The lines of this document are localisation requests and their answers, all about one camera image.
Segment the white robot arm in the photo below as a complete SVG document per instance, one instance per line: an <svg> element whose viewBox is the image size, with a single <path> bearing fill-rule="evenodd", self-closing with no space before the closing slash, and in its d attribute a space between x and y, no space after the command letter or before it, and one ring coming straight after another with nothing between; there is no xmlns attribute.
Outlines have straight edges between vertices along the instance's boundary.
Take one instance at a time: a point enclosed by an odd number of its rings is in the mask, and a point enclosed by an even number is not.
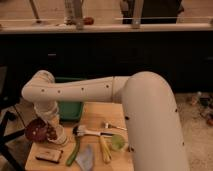
<svg viewBox="0 0 213 171"><path fill-rule="evenodd" d="M23 86L22 97L48 120L59 101L120 103L134 171L190 171L174 94L156 73L57 83L40 70Z"/></svg>

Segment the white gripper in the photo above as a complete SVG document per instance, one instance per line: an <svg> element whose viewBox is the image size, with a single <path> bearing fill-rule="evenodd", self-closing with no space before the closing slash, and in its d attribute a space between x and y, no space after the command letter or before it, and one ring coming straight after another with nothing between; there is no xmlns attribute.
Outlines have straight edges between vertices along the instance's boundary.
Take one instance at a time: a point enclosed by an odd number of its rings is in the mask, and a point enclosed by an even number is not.
<svg viewBox="0 0 213 171"><path fill-rule="evenodd" d="M36 114L53 128L59 125L59 107L56 101L35 103Z"/></svg>

